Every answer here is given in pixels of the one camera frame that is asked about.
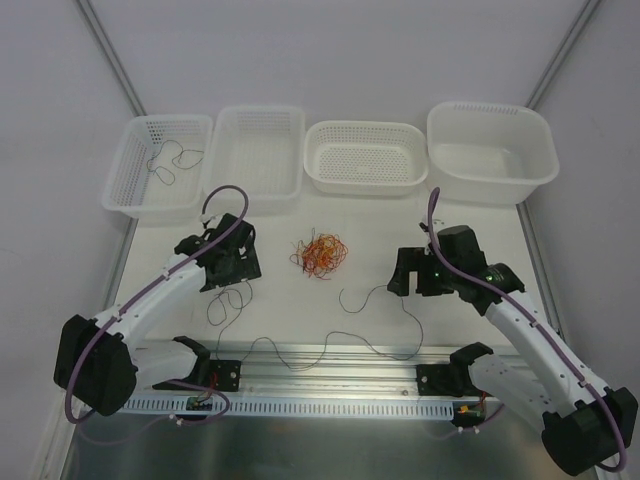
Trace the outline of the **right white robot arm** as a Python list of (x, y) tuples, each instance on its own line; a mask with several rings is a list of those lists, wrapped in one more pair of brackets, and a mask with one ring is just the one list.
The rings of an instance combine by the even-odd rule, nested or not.
[(499, 399), (540, 435), (568, 475), (605, 469), (607, 459), (625, 456), (639, 408), (635, 396), (625, 387), (612, 389), (574, 354), (543, 320), (517, 275), (503, 263), (487, 263), (470, 227), (445, 228), (425, 247), (400, 248), (388, 291), (408, 296), (412, 274), (417, 294), (458, 294), (472, 305), (533, 373), (517, 373), (492, 348), (476, 342), (456, 350), (446, 364), (418, 366), (420, 392), (487, 393)]

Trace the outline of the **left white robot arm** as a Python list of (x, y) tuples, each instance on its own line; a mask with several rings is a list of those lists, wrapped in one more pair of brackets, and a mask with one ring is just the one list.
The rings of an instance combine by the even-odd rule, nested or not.
[(145, 347), (146, 335), (196, 293), (260, 278), (255, 227), (232, 214), (179, 242), (150, 287), (124, 305), (63, 326), (53, 381), (91, 411), (109, 416), (145, 388), (199, 389), (222, 376), (210, 351), (187, 336)]

